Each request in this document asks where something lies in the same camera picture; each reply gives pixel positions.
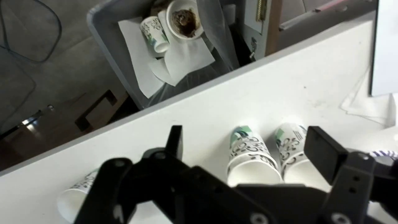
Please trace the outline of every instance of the printed pattern on cup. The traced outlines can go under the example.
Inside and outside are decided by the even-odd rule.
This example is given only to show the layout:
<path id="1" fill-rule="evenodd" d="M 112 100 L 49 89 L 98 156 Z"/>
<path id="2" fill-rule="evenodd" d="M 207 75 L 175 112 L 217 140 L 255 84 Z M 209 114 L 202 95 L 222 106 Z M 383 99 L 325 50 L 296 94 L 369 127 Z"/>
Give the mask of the printed pattern on cup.
<path id="1" fill-rule="evenodd" d="M 92 185 L 94 183 L 97 175 L 98 175 L 98 171 L 90 172 L 84 177 L 84 180 L 72 186 L 71 190 L 79 190 L 83 192 L 88 192 Z"/>
<path id="2" fill-rule="evenodd" d="M 161 38 L 164 40 L 168 40 L 165 34 L 163 33 L 163 28 L 159 19 L 146 20 L 146 23 L 143 23 L 140 28 L 144 35 L 146 36 L 148 45 L 150 46 L 155 46 L 156 44 L 156 39 L 151 36 L 150 30 L 156 30 L 158 33 L 161 33 Z"/>
<path id="3" fill-rule="evenodd" d="M 270 155 L 265 144 L 257 137 L 241 139 L 238 140 L 230 151 L 228 160 L 232 160 L 243 153 L 265 153 Z"/>
<path id="4" fill-rule="evenodd" d="M 298 153 L 294 157 L 291 157 L 282 167 L 282 177 L 284 177 L 288 168 L 291 168 L 293 165 L 297 165 L 302 161 L 307 161 L 308 158 L 304 156 L 304 153 Z"/>
<path id="5" fill-rule="evenodd" d="M 298 125 L 282 125 L 274 131 L 274 144 L 282 166 L 289 157 L 303 151 L 306 129 Z"/>
<path id="6" fill-rule="evenodd" d="M 246 163 L 246 162 L 253 162 L 253 161 L 258 161 L 261 163 L 265 163 L 270 167 L 272 167 L 273 170 L 276 168 L 276 165 L 270 160 L 270 157 L 263 156 L 263 155 L 245 155 L 242 157 L 238 157 L 237 160 L 232 161 L 228 166 L 227 166 L 227 173 L 230 173 L 231 170 L 233 170 L 236 166 Z"/>
<path id="7" fill-rule="evenodd" d="M 257 136 L 253 136 L 252 131 L 250 130 L 248 126 L 241 126 L 241 127 L 236 127 L 233 131 L 232 131 L 232 135 L 230 137 L 230 145 L 228 145 L 228 148 L 232 148 L 232 146 L 241 141 L 242 139 L 248 139 L 248 137 L 257 137 Z"/>

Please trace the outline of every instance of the coffee cup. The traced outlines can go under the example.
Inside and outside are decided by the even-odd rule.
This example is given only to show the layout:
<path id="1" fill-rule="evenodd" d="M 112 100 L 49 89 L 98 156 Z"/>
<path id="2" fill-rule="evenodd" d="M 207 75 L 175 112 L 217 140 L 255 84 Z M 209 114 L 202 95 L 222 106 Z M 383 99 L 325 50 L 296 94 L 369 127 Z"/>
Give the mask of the coffee cup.
<path id="1" fill-rule="evenodd" d="M 274 131 L 283 182 L 304 185 L 327 192 L 329 185 L 303 152 L 306 134 L 307 130 L 297 124 L 284 124 Z"/>
<path id="2" fill-rule="evenodd" d="M 169 49 L 169 41 L 158 17 L 149 17 L 143 20 L 140 23 L 140 30 L 154 53 L 164 54 Z"/>
<path id="3" fill-rule="evenodd" d="M 68 223 L 73 223 L 83 202 L 94 183 L 98 170 L 87 175 L 83 180 L 62 192 L 57 200 L 61 217 Z"/>
<path id="4" fill-rule="evenodd" d="M 250 127 L 233 130 L 230 139 L 227 185 L 277 185 L 282 182 L 277 165 L 262 139 Z"/>

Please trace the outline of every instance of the cable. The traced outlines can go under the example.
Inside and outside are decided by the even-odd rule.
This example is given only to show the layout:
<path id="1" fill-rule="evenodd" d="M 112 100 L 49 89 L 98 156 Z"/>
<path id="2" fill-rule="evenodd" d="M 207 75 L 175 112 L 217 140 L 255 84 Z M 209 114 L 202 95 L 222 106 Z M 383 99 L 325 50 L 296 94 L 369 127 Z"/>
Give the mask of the cable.
<path id="1" fill-rule="evenodd" d="M 0 45 L 0 49 L 3 49 L 6 50 L 11 58 L 20 58 L 27 63 L 32 63 L 32 64 L 43 64 L 46 63 L 51 55 L 53 54 L 56 46 L 58 45 L 59 40 L 61 40 L 61 36 L 62 36 L 62 24 L 61 24 L 61 20 L 58 18 L 58 15 L 49 8 L 47 7 L 46 4 L 43 4 L 42 2 L 39 0 L 32 0 L 37 4 L 39 4 L 41 7 L 43 7 L 44 9 L 47 9 L 49 12 L 49 14 L 53 15 L 53 18 L 56 19 L 57 22 L 57 27 L 58 27 L 58 33 L 57 33 L 57 38 L 53 43 L 53 45 L 51 46 L 48 54 L 46 55 L 46 58 L 41 59 L 41 60 L 33 60 L 33 59 L 28 59 L 16 51 L 12 51 L 12 49 L 10 48 L 8 45 L 8 38 L 7 38 L 7 32 L 6 32 L 6 24 L 3 22 L 3 17 L 2 17 L 2 0 L 0 0 L 0 20 L 1 20 L 1 28 L 2 28 L 2 40 L 3 40 L 3 46 Z M 17 111 L 21 110 L 21 107 L 26 104 L 26 101 L 31 97 L 31 95 L 34 92 L 36 88 L 37 88 L 37 84 L 36 81 L 27 74 L 24 73 L 24 70 L 17 65 L 17 63 L 13 63 L 16 68 L 18 68 L 22 74 L 32 83 L 32 88 L 29 89 L 29 91 L 24 95 L 24 97 L 21 100 L 21 102 L 15 107 L 15 110 L 8 115 L 6 116 L 6 119 L 1 122 L 0 125 L 0 134 L 2 134 L 2 127 L 3 125 L 6 124 L 7 120 L 10 120 Z"/>
<path id="2" fill-rule="evenodd" d="M 43 3 L 39 2 L 39 0 L 32 0 L 32 2 L 34 2 L 34 3 L 39 4 L 41 7 L 43 7 L 44 9 L 47 9 L 47 10 L 49 12 L 49 14 L 52 14 L 53 18 L 54 18 L 56 22 L 57 22 L 57 27 L 58 27 L 57 38 L 56 38 L 54 43 L 52 44 L 48 54 L 47 54 L 43 59 L 41 59 L 41 60 L 33 60 L 33 59 L 26 58 L 26 56 L 18 54 L 18 53 L 16 53 L 16 51 L 12 51 L 12 49 L 10 48 L 10 44 L 8 44 L 7 29 L 6 29 L 6 24 L 5 24 L 5 22 L 3 22 L 3 17 L 2 17 L 2 7 L 1 7 L 1 5 L 2 5 L 2 0 L 0 0 L 0 20 L 1 20 L 1 27 L 2 27 L 3 46 L 0 45 L 0 48 L 7 50 L 10 54 L 12 54 L 12 55 L 15 55 L 15 56 L 17 56 L 17 58 L 23 59 L 24 61 L 28 61 L 28 63 L 32 63 L 32 64 L 43 64 L 43 63 L 46 63 L 46 61 L 51 58 L 52 53 L 54 51 L 54 48 L 58 45 L 58 43 L 59 43 L 59 40 L 61 40 L 61 36 L 62 36 L 62 24 L 61 24 L 61 20 L 59 20 L 58 15 L 57 15 L 48 5 L 43 4 Z"/>

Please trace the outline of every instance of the bolt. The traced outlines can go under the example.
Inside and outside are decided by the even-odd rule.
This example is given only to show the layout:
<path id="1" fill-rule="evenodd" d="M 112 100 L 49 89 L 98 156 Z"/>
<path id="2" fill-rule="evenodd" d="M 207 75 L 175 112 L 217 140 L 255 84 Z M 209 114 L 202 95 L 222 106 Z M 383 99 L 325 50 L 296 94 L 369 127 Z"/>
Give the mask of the bolt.
<path id="1" fill-rule="evenodd" d="M 114 167 L 123 167 L 125 163 L 124 161 L 117 160 L 113 162 Z"/>
<path id="2" fill-rule="evenodd" d="M 342 213 L 333 213 L 332 221 L 334 224 L 350 224 L 350 219 Z"/>
<path id="3" fill-rule="evenodd" d="M 154 155 L 154 158 L 165 160 L 165 155 L 163 152 L 158 152 L 158 153 Z"/>
<path id="4" fill-rule="evenodd" d="M 268 219 L 261 213 L 252 213 L 250 216 L 251 224 L 268 224 Z"/>

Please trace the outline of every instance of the paper cup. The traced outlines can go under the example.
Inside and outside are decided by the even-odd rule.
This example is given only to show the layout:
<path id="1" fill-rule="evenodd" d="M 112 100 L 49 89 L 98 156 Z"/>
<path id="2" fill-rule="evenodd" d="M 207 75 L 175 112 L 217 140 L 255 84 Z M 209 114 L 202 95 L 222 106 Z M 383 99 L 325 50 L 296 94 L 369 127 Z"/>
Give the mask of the paper cup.
<path id="1" fill-rule="evenodd" d="M 140 30 L 154 53 L 164 54 L 169 49 L 169 41 L 165 38 L 158 17 L 150 17 L 141 22 Z"/>
<path id="2" fill-rule="evenodd" d="M 233 130 L 230 137 L 230 163 L 246 155 L 260 155 L 267 157 L 276 167 L 276 161 L 271 157 L 261 136 L 252 132 L 248 126 L 241 126 Z"/>
<path id="3" fill-rule="evenodd" d="M 282 178 L 262 139 L 250 127 L 233 130 L 230 137 L 227 185 L 276 185 Z"/>
<path id="4" fill-rule="evenodd" d="M 61 217 L 68 223 L 73 223 L 83 202 L 94 183 L 98 171 L 94 171 L 77 182 L 69 190 L 61 193 L 57 200 L 57 207 Z"/>
<path id="5" fill-rule="evenodd" d="M 278 185 L 281 175 L 267 157 L 247 155 L 235 160 L 227 167 L 227 186 L 237 185 Z"/>
<path id="6" fill-rule="evenodd" d="M 303 152 L 307 130 L 301 125 L 284 124 L 274 134 L 274 144 L 279 153 L 279 165 Z"/>
<path id="7" fill-rule="evenodd" d="M 313 167 L 311 161 L 302 153 L 289 160 L 282 171 L 284 183 L 298 183 L 324 192 L 330 190 L 322 175 Z"/>

